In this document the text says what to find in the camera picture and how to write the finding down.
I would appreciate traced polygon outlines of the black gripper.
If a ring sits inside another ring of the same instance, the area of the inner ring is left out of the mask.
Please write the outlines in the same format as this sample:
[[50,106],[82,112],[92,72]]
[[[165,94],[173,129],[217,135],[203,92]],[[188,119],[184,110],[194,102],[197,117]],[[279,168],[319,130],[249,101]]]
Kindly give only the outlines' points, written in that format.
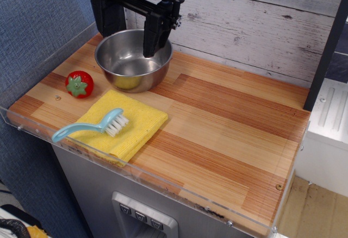
[[185,0],[91,0],[97,29],[103,37],[126,30],[124,8],[147,16],[144,26],[144,57],[163,48],[171,29],[181,25],[180,6]]

